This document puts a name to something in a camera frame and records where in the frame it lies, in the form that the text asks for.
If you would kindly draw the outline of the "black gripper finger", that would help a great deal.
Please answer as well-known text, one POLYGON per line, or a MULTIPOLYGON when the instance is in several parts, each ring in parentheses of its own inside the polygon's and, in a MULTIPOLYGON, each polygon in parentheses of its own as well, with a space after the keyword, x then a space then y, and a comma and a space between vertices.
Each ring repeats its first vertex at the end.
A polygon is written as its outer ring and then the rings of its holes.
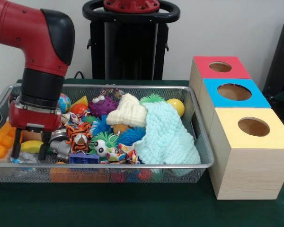
POLYGON ((12 153, 11 157, 12 158, 18 158, 21 150, 21 133, 22 129, 16 128, 16 133, 15 133, 15 139, 14 139, 14 144, 12 148, 12 153))
POLYGON ((42 132, 42 142, 43 143, 42 143, 40 150, 39 150, 38 160, 44 160, 45 159, 47 146, 48 146, 49 141, 51 139, 51 135, 52 135, 52 133, 49 132, 49 131, 43 131, 42 132))

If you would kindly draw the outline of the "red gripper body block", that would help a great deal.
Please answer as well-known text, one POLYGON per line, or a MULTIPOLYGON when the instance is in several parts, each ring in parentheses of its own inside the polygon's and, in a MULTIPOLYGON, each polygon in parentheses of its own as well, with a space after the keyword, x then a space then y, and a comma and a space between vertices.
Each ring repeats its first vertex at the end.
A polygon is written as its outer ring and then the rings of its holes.
POLYGON ((19 101, 12 101, 9 106, 9 123, 19 129, 32 128, 53 132, 58 128, 61 117, 59 108, 42 109, 24 105, 19 101))

